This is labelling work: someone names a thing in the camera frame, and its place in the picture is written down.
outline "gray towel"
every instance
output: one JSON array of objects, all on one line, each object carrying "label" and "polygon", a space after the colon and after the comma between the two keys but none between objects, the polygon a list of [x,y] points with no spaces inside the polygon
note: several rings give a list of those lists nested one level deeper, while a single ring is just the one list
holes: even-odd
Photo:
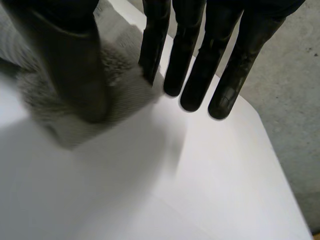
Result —
[{"label": "gray towel", "polygon": [[[0,7],[0,58],[22,67],[18,89],[31,116],[54,131],[58,141],[73,148],[117,124],[155,99],[138,66],[142,33],[130,25],[106,0],[94,12],[101,37],[105,80],[111,88],[111,111],[104,123],[82,121],[65,105],[37,72],[38,63]],[[156,81],[162,81],[159,72]]]}]

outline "black fingertip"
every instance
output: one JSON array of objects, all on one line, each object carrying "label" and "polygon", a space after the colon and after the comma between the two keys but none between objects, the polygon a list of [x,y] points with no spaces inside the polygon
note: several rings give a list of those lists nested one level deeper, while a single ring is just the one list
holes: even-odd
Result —
[{"label": "black fingertip", "polygon": [[188,91],[186,88],[183,90],[183,93],[180,98],[181,107],[188,112],[195,112],[201,106],[202,101],[195,99],[192,92]]},{"label": "black fingertip", "polygon": [[188,99],[182,99],[182,98],[180,99],[180,105],[184,110],[190,113],[193,113],[200,108],[200,105],[195,104],[194,102],[191,102]]},{"label": "black fingertip", "polygon": [[217,106],[211,106],[211,104],[208,107],[208,112],[209,112],[209,115],[216,120],[226,119],[230,114],[229,111],[223,108],[219,108]]},{"label": "black fingertip", "polygon": [[171,72],[167,71],[164,79],[163,90],[166,94],[175,98],[180,95],[183,84],[184,78],[173,75]]},{"label": "black fingertip", "polygon": [[168,94],[169,96],[171,96],[173,98],[178,97],[181,92],[181,88],[168,86],[166,84],[163,85],[163,90],[166,94]]},{"label": "black fingertip", "polygon": [[231,112],[229,104],[230,103],[226,97],[216,97],[213,95],[208,107],[209,115],[217,120],[227,118]]}]

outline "hand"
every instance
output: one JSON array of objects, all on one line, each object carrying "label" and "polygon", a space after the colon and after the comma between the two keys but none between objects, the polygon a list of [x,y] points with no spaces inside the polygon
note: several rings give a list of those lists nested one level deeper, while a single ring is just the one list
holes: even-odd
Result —
[{"label": "hand", "polygon": [[[261,48],[285,20],[263,16],[252,8],[246,9],[241,2],[172,0],[178,26],[163,86],[172,97],[177,97],[182,90],[206,3],[205,36],[180,98],[181,106],[189,112],[200,107],[243,11],[234,50],[208,107],[210,115],[219,120],[230,114]],[[143,0],[147,24],[139,64],[150,84],[153,84],[165,43],[170,6],[170,0]]]}]

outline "gray floor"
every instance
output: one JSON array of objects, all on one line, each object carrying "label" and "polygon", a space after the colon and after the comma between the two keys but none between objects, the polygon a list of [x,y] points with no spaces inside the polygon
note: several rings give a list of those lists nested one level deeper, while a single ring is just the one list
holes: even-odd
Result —
[{"label": "gray floor", "polygon": [[[143,11],[142,0],[129,2]],[[320,196],[319,13],[320,1],[307,0],[289,16],[262,49],[241,91],[260,114],[296,196],[306,193]],[[170,36],[175,36],[176,27],[172,11]],[[223,56],[217,71],[219,76],[227,64],[237,33],[235,30]],[[204,26],[194,55],[203,36]]]}]

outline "gloved hand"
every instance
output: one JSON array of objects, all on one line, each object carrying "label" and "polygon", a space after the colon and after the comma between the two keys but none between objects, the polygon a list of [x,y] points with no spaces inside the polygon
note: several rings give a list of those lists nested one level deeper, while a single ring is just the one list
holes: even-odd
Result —
[{"label": "gloved hand", "polygon": [[[234,27],[241,18],[239,35],[208,107],[215,119],[226,118],[261,48],[304,0],[172,0],[178,23],[164,91],[177,97],[183,86],[199,35],[206,3],[205,36],[180,98],[181,106],[196,111],[207,92]],[[171,0],[143,0],[147,17],[139,64],[153,84],[165,43]]]}]

